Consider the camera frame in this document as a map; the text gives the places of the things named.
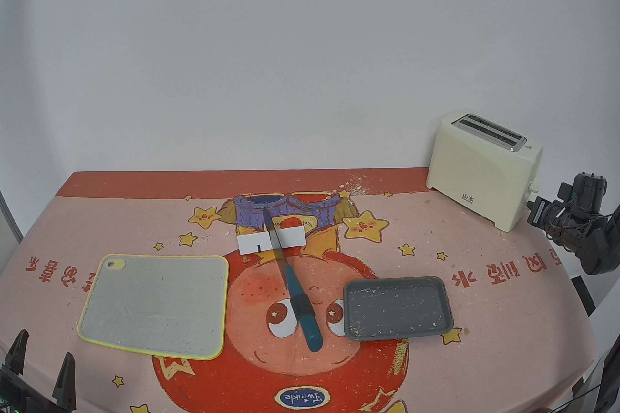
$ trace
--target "plastic tray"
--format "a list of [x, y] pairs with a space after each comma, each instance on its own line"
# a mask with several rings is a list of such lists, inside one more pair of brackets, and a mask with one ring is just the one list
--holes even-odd
[[444, 334], [454, 319], [440, 278], [374, 278], [345, 285], [344, 324], [352, 340], [407, 339]]

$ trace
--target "gray cutting board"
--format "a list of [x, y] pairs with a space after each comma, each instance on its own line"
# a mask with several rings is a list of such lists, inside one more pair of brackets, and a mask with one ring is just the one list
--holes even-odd
[[224, 345], [227, 285], [222, 256], [109, 254], [77, 330], [102, 346], [211, 360]]

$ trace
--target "teal knife handle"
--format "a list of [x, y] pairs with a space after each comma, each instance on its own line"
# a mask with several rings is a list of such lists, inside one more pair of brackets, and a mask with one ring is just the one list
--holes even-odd
[[316, 353], [323, 347], [323, 336], [319, 330], [319, 325], [316, 323], [316, 318], [312, 314], [302, 315], [299, 317], [299, 325], [306, 338], [308, 349]]
[[[299, 279], [295, 275], [293, 267], [289, 264], [286, 265], [286, 285], [288, 285], [288, 293], [293, 296], [304, 294], [304, 290], [299, 283]], [[319, 330], [319, 324], [316, 323], [316, 318], [312, 313], [305, 313], [299, 316], [299, 326], [304, 333], [308, 349], [313, 353], [316, 353], [323, 347], [323, 336]]]

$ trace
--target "toaster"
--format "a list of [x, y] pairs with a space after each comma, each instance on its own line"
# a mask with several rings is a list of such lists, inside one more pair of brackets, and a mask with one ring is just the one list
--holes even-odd
[[434, 187], [508, 232], [522, 217], [543, 148], [471, 112], [441, 118], [427, 187]]

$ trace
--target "cartoon eye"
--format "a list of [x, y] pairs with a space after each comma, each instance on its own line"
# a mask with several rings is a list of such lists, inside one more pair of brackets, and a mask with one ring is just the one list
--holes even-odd
[[342, 321], [344, 313], [342, 300], [334, 301], [325, 310], [325, 320], [327, 320], [330, 331], [340, 337], [345, 335], [345, 324]]
[[267, 310], [267, 326], [270, 332], [283, 339], [290, 336], [297, 327], [297, 319], [293, 313], [290, 300], [274, 303]]

